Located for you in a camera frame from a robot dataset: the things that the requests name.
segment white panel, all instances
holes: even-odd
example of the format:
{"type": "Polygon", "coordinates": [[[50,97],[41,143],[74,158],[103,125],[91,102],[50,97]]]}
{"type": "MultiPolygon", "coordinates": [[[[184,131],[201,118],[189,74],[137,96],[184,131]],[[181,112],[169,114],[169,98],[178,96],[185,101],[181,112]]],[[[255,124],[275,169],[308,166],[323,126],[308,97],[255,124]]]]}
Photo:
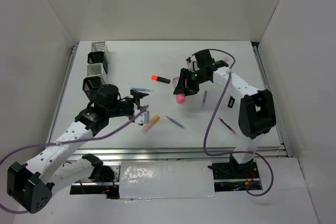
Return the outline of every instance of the white panel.
{"type": "Polygon", "coordinates": [[[260,57],[321,223],[336,186],[336,0],[280,0],[260,57]]]}
{"type": "MultiPolygon", "coordinates": [[[[43,143],[67,68],[71,43],[45,0],[0,0],[0,157],[26,144],[43,143]]],[[[0,198],[6,194],[6,171],[36,150],[15,155],[0,169],[0,198]]],[[[13,215],[0,210],[1,223],[13,215]]]]}
{"type": "MultiPolygon", "coordinates": [[[[230,191],[208,198],[111,200],[105,199],[105,195],[69,195],[70,188],[66,188],[56,194],[41,212],[16,216],[15,224],[317,224],[297,160],[268,160],[274,168],[275,187],[263,197],[252,197],[245,191],[230,191]]],[[[265,166],[261,166],[259,171],[264,179],[269,180],[265,166]]]]}
{"type": "Polygon", "coordinates": [[[211,161],[123,162],[121,199],[204,198],[215,196],[211,161]]]}
{"type": "MultiPolygon", "coordinates": [[[[257,62],[249,41],[107,41],[111,53],[108,83],[119,88],[122,97],[130,95],[130,89],[153,89],[142,104],[149,105],[151,117],[162,118],[145,135],[142,127],[131,124],[126,130],[102,141],[89,142],[83,148],[202,148],[203,137],[209,124],[215,104],[223,88],[211,82],[200,85],[199,94],[187,97],[185,105],[176,103],[173,85],[151,80],[152,74],[173,79],[186,67],[185,59],[192,53],[205,48],[218,48],[233,54],[237,62],[233,70],[252,86],[262,89],[263,84],[257,62]],[[208,91],[206,102],[201,109],[204,90],[208,91]],[[171,116],[185,126],[185,129],[163,117],[171,116]]],[[[82,91],[82,82],[87,67],[87,55],[91,50],[90,41],[81,41],[73,63],[68,85],[52,134],[52,140],[64,132],[74,117],[83,110],[88,98],[82,91]]],[[[224,58],[223,53],[212,52],[216,60],[224,58]]],[[[228,100],[223,100],[217,116],[225,120],[228,100]]],[[[127,117],[112,118],[107,127],[98,135],[102,136],[125,123],[127,117]]],[[[236,147],[239,135],[234,135],[219,120],[213,123],[207,142],[208,147],[236,147]]],[[[275,128],[264,137],[261,147],[278,148],[279,137],[275,128]]]]}
{"type": "Polygon", "coordinates": [[[259,41],[278,0],[48,1],[76,41],[259,41]]]}

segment wall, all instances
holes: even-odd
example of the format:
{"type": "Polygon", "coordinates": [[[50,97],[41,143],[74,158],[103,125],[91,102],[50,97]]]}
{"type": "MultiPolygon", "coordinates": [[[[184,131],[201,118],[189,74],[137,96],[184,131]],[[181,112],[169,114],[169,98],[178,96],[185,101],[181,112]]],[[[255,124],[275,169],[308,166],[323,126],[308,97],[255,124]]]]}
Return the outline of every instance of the wall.
{"type": "Polygon", "coordinates": [[[320,223],[334,223],[336,0],[280,0],[259,47],[320,223]]]}
{"type": "Polygon", "coordinates": [[[278,0],[48,0],[80,40],[260,41],[278,0]]]}
{"type": "MultiPolygon", "coordinates": [[[[73,45],[46,0],[0,0],[0,157],[20,146],[43,143],[51,123],[73,45]]],[[[0,199],[17,204],[6,194],[6,170],[15,155],[0,168],[0,199]]],[[[14,215],[0,210],[1,223],[14,215]]]]}

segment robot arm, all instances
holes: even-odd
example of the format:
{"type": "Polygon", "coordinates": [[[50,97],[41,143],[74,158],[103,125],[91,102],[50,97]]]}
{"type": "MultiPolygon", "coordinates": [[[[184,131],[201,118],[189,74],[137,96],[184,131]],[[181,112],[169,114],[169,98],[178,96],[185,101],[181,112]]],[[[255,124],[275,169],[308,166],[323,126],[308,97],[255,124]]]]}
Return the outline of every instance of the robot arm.
{"type": "MultiPolygon", "coordinates": [[[[188,58],[187,64],[188,69],[181,69],[174,94],[197,94],[199,85],[206,81],[225,87],[230,71],[228,64],[223,60],[215,61],[209,50],[188,58]]],[[[264,135],[276,124],[272,94],[269,90],[258,90],[235,73],[231,75],[231,82],[222,100],[227,105],[221,112],[239,137],[235,151],[255,152],[264,135]]],[[[236,168],[241,169],[253,161],[254,154],[239,153],[232,157],[236,168]]]]}
{"type": "MultiPolygon", "coordinates": [[[[114,85],[103,85],[97,91],[97,97],[82,110],[70,127],[55,141],[56,145],[45,148],[41,153],[25,164],[15,162],[7,173],[7,193],[31,214],[39,212],[59,190],[83,178],[93,181],[102,174],[114,179],[113,171],[92,154],[84,155],[80,160],[66,163],[75,150],[85,140],[94,137],[108,125],[109,118],[128,116],[140,112],[140,99],[148,95],[131,90],[132,98],[118,99],[119,90],[114,85]],[[79,143],[62,144],[66,141],[84,140],[79,143]]],[[[149,121],[149,112],[145,111],[135,123],[149,121]]]]}

